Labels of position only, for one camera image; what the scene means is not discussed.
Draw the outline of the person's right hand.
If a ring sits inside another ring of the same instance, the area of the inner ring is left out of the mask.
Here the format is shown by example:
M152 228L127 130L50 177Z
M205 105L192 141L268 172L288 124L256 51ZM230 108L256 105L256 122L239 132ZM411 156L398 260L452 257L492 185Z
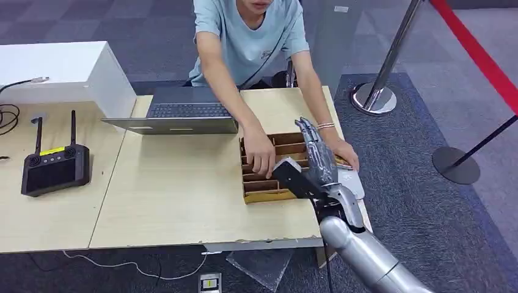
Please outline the person's right hand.
M245 127L243 134L247 163L252 166L254 173L269 179L275 166L275 148L272 142L261 126Z

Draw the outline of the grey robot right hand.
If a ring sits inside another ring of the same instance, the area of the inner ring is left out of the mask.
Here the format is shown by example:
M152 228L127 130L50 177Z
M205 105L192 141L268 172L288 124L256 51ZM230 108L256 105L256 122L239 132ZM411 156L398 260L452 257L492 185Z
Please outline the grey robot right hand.
M338 168L332 150L315 126L306 118L294 121L304 137L308 154L308 174L320 186L338 183Z

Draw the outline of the person's left hand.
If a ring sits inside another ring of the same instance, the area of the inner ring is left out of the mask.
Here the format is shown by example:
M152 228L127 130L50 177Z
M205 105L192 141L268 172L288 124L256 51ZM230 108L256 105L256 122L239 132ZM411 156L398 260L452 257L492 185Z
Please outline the person's left hand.
M339 133L334 127L320 129L319 134L335 155L340 156L354 170L359 171L358 155L353 147L339 136Z

